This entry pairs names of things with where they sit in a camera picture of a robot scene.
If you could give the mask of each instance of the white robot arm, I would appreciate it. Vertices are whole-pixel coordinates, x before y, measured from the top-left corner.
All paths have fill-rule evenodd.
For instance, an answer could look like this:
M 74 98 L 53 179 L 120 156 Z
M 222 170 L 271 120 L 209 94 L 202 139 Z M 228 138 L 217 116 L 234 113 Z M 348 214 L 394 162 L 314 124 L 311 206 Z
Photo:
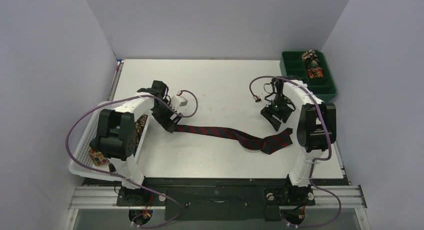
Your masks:
M 296 134 L 297 141 L 304 148 L 300 149 L 293 170 L 288 175 L 288 178 L 292 186 L 307 187 L 310 185 L 311 167 L 314 164 L 312 160 L 319 158 L 328 148 L 322 123 L 318 119 L 315 103 L 310 96 L 319 105 L 331 143 L 336 140 L 336 108 L 333 103 L 322 101 L 309 90 L 306 93 L 300 89 L 300 87 L 304 89 L 308 87 L 302 81 L 295 79 L 291 81 L 295 84 L 283 82 L 276 78 L 271 81 L 275 98 L 271 105 L 266 106 L 261 111 L 261 114 L 277 131 L 281 122 L 285 123 L 295 109 L 300 111 Z
M 152 88 L 142 88 L 138 92 L 136 96 L 146 95 L 143 92 L 148 92 L 163 99 L 174 111 L 177 111 L 179 107 L 186 106 L 188 102 L 179 95 L 173 96 L 168 102 L 165 99 L 168 87 L 161 81 L 154 81 Z M 159 124 L 169 132 L 174 131 L 175 125 L 181 119 L 178 116 L 171 119 L 174 113 L 160 105 L 158 100 L 153 97 L 136 98 L 112 110 L 102 110 L 98 119 L 97 135 L 90 142 L 90 147 L 102 152 L 120 175 L 140 185 L 143 184 L 145 176 L 135 159 L 136 129 L 134 122 L 150 110 Z M 125 180 L 122 181 L 122 186 L 128 189 L 138 188 Z

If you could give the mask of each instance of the green compartment tray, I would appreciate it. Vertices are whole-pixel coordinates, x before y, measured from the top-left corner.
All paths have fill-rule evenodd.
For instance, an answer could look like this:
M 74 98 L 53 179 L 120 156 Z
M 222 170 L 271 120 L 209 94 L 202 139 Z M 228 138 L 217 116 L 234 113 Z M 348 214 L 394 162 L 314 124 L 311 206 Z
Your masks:
M 324 102 L 330 101 L 337 94 L 329 66 L 324 54 L 315 51 L 318 55 L 319 66 L 324 77 L 308 78 L 307 70 L 302 61 L 302 54 L 306 51 L 283 51 L 279 67 L 283 76 L 298 76 L 307 88 Z

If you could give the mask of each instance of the necktie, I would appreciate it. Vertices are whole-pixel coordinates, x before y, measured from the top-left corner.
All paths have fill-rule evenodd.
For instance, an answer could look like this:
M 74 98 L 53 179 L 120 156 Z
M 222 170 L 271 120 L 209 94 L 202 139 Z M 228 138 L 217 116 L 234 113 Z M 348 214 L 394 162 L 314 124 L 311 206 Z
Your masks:
M 284 131 L 278 134 L 264 138 L 252 136 L 237 129 L 219 126 L 177 125 L 175 126 L 174 132 L 201 134 L 218 138 L 237 140 L 246 149 L 261 150 L 266 154 L 272 154 L 275 151 L 287 147 L 293 143 L 290 139 L 290 134 L 293 132 L 292 128 L 286 128 Z

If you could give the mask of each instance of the white tray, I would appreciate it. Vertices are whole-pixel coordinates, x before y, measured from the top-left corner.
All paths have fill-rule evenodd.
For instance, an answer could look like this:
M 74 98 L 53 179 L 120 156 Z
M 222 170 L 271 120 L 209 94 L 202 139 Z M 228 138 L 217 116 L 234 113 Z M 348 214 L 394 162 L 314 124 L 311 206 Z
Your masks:
M 75 158 L 78 159 L 81 163 L 83 163 L 87 166 L 90 166 L 92 168 L 96 168 L 96 169 L 103 170 L 103 171 L 109 171 L 108 164 L 100 165 L 100 166 L 94 165 L 94 163 L 92 162 L 92 160 L 89 156 L 89 150 L 90 150 L 89 143 L 96 136 L 100 111 L 103 110 L 103 109 L 114 109 L 114 108 L 116 108 L 120 105 L 121 105 L 120 103 L 108 105 L 108 106 L 105 106 L 103 108 L 97 109 L 96 111 L 93 112 L 93 114 L 91 115 L 90 121 L 88 122 L 87 127 L 85 128 L 84 133 L 82 134 L 81 139 L 79 140 L 79 143 L 76 146 L 75 152 L 73 153 Z M 135 152 L 135 160 L 138 160 L 138 158 L 140 156 L 141 147 L 142 147 L 142 144 L 143 144 L 143 140 L 146 136 L 146 131 L 147 131 L 147 128 L 149 126 L 150 118 L 151 118 L 151 113 L 149 111 L 148 114 L 147 114 L 147 119 L 146 119 L 146 123 L 145 123 L 144 129 L 143 129 L 143 133 L 141 134 L 140 142 L 139 142 L 138 147 L 137 147 L 137 152 Z M 106 180 L 106 181 L 120 181 L 121 180 L 119 177 L 116 177 L 116 176 L 111 176 L 111 175 L 108 175 L 108 174 L 103 174 L 103 173 L 100 173 L 100 172 L 95 172 L 93 170 L 89 170 L 87 168 L 84 168 L 84 167 L 78 165 L 74 161 L 70 162 L 68 168 L 69 168 L 69 171 L 72 174 L 79 175 L 79 176 L 84 177 L 84 178 L 92 178 L 92 179 L 99 179 L 99 180 Z

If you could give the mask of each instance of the white backdrop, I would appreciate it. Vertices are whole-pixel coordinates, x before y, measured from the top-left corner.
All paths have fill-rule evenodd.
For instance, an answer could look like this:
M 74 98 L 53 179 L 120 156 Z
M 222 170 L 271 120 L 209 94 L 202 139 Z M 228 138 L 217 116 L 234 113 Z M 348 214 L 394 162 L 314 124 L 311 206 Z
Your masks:
M 1 229 L 62 229 L 78 183 L 65 136 L 114 67 L 85 0 L 0 0 Z
M 254 60 L 321 49 L 348 1 L 87 0 L 119 58 Z
M 350 0 L 323 51 L 337 143 L 373 230 L 423 229 L 424 0 Z

